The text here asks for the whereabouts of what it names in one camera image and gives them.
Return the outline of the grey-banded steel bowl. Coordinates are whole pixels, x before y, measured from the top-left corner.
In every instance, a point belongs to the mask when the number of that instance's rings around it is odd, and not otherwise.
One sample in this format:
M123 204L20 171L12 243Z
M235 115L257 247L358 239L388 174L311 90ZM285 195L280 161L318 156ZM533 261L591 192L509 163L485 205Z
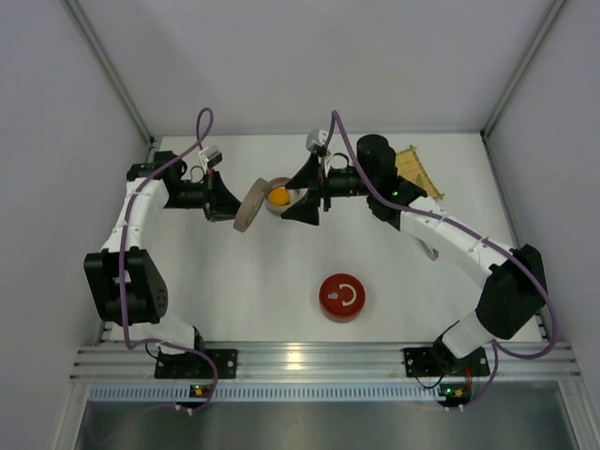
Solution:
M277 177L270 180L266 186L264 206L275 216L280 217L306 194L305 188L286 187L289 181L289 177Z

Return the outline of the orange round food ball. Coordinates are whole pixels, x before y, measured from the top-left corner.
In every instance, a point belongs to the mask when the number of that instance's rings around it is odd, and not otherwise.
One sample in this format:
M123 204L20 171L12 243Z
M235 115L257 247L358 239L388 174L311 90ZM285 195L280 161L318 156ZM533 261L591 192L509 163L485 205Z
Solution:
M268 201L277 207L283 207L290 203L291 194L285 187L276 187L268 194Z

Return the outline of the grey round lid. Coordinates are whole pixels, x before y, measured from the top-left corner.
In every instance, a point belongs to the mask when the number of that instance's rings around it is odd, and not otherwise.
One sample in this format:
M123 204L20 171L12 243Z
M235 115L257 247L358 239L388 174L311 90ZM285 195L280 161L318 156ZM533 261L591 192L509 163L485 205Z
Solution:
M233 228L236 231L244 233L250 227L263 206L268 186L269 182L263 178L253 183L235 215Z

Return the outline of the red round lid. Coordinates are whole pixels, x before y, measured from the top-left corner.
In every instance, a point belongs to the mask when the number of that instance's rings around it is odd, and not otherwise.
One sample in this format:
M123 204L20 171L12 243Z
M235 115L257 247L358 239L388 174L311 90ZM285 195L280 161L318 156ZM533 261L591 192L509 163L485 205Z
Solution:
M363 284L349 274L334 274L328 277L319 289L320 309L336 314L362 312L367 295Z

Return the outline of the red-banded steel bowl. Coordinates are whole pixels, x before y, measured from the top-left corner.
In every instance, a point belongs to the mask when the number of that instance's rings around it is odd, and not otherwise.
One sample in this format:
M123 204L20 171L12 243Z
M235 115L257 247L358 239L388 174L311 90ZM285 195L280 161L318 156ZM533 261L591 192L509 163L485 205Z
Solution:
M350 323L360 316L360 312L353 314L336 314L328 309L323 309L322 314L333 323Z

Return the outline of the steel serving tongs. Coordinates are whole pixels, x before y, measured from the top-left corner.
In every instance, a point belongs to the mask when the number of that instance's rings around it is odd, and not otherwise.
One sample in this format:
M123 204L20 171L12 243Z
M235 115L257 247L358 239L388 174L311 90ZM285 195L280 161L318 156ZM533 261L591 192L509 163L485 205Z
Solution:
M433 262L435 262L436 260L439 259L439 252L437 249L431 247L430 245L428 245L425 241L421 240L421 239L416 239L417 243L419 244L420 248L423 249L423 251L425 252L426 256Z

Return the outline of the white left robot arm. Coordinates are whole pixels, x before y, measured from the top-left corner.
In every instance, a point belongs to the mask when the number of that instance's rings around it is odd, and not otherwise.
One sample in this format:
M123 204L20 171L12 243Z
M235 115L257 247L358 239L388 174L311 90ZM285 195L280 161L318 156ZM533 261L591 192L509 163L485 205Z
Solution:
M188 165L173 152L159 152L152 162L132 165L109 238L84 258L99 318L118 325L131 350L156 345L162 363L176 355L194 362L207 356L197 328L169 311L168 287L150 254L153 236L166 209L197 209L210 222L235 218L240 202L215 169L221 160L215 146L200 150L198 181L186 179Z

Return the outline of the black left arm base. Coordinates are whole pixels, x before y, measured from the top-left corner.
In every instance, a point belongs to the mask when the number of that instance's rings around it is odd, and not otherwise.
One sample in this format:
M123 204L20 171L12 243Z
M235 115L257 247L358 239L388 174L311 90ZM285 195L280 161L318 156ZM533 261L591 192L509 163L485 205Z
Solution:
M236 349L207 349L205 354L214 363L219 379L236 378L238 356ZM154 377L160 380L211 379L213 370L205 359L195 353L159 352Z

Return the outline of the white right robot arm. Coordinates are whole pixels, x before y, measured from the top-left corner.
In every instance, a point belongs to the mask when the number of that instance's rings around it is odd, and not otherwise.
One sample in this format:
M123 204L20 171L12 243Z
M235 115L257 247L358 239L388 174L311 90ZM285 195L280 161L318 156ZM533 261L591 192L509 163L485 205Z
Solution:
M286 185L304 195L282 216L319 225L320 213L330 209L333 199L361 196L375 218L461 269L481 294L474 310L432 344L431 357L445 372L489 342L512 338L547 304L544 265L536 248L498 244L445 212L422 187L398 173L397 153L383 136L361 137L342 169L328 166L330 140L325 130L308 134L308 160Z

